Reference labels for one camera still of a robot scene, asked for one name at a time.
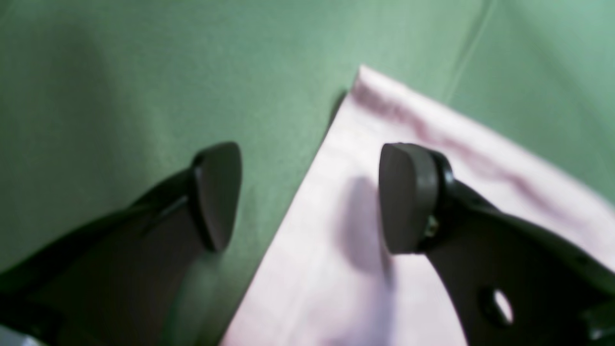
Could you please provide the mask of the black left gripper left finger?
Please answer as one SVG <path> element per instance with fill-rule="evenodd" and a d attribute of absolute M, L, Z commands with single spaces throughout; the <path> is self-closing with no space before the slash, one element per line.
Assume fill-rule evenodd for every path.
<path fill-rule="evenodd" d="M 48 346 L 156 346 L 205 252 L 229 245 L 242 184 L 235 142 L 198 152 L 124 210 L 1 274 L 1 326 Z"/>

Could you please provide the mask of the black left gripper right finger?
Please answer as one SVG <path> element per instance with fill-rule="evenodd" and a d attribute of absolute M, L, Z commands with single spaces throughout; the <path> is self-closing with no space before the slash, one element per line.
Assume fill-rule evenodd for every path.
<path fill-rule="evenodd" d="M 614 273 L 573 243 L 492 205 L 447 157 L 384 144 L 383 238 L 424 255 L 470 346 L 612 346 Z"/>

